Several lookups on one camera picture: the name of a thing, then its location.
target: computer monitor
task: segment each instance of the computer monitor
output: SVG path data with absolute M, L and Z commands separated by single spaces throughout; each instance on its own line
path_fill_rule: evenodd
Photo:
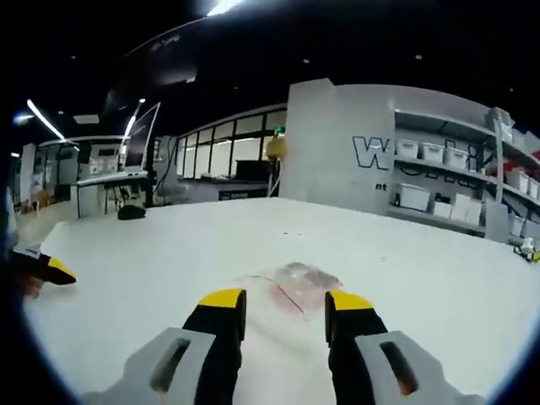
M 160 104 L 158 103 L 150 108 L 133 123 L 132 130 L 128 135 L 126 163 L 124 164 L 127 170 L 142 170 L 144 168 L 150 135 L 154 127 L 155 117 L 158 115 Z

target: white tabletop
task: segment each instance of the white tabletop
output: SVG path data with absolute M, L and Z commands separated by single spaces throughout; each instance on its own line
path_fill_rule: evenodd
M 290 262 L 333 274 L 373 302 L 386 327 L 431 352 L 463 393 L 493 395 L 527 354 L 540 319 L 540 269 L 510 246 L 278 198 L 61 223 L 42 250 L 78 282 L 46 285 L 26 310 L 78 392 L 118 381 L 127 358 L 181 327 L 205 294 Z M 261 291 L 248 287 L 235 403 L 335 403 L 322 310 L 299 321 L 261 307 Z

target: white desk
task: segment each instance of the white desk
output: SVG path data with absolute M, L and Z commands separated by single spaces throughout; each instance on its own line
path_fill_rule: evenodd
M 42 249 L 78 282 L 46 285 L 27 313 L 80 392 L 115 383 L 131 354 L 181 327 L 206 293 L 288 262 L 317 266 L 371 300 L 388 329 L 430 351 L 463 393 L 493 394 L 540 318 L 540 269 L 510 246 L 305 202 L 209 202 L 154 208 L 135 221 L 77 220 L 59 224 Z M 257 318 L 256 302 L 248 289 L 235 403 L 334 403 L 322 311 L 309 322 Z

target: yellow object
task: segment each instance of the yellow object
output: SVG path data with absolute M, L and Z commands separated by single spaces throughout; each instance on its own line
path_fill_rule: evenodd
M 208 294 L 199 301 L 199 305 L 235 308 L 242 289 L 222 289 Z
M 356 294 L 347 294 L 333 289 L 330 291 L 330 295 L 334 299 L 336 311 L 368 310 L 373 308 L 373 305 L 368 300 Z
M 51 257 L 51 258 L 49 259 L 49 262 L 47 263 L 47 265 L 48 265 L 49 267 L 57 268 L 57 269 L 60 270 L 61 272 L 66 273 L 67 275 L 69 275 L 69 276 L 75 278 L 75 275 L 74 275 L 70 270 L 68 270 L 68 268 L 65 267 L 65 266 L 63 265 L 62 262 L 60 262 L 60 261 L 59 261 L 58 259 L 56 259 L 55 257 Z
M 267 144 L 267 157 L 269 159 L 282 159 L 287 154 L 285 138 L 274 137 Z

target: black ceiling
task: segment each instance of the black ceiling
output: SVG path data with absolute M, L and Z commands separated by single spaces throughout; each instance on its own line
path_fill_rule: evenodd
M 121 134 L 138 98 L 145 97 L 147 107 L 163 103 L 156 131 L 182 134 L 236 112 L 285 102 L 291 83 L 328 77 L 335 84 L 438 89 L 505 108 L 521 127 L 540 134 L 540 35 L 533 6 L 298 3 L 245 0 L 227 14 L 199 21 L 213 0 L 143 8 L 127 16 L 125 10 L 58 14 L 31 58 L 20 111 L 31 98 L 68 137 Z M 195 82 L 183 82 L 195 70 Z M 96 113 L 99 125 L 73 120 Z M 55 138 L 36 120 L 14 127 L 13 135 L 16 148 Z

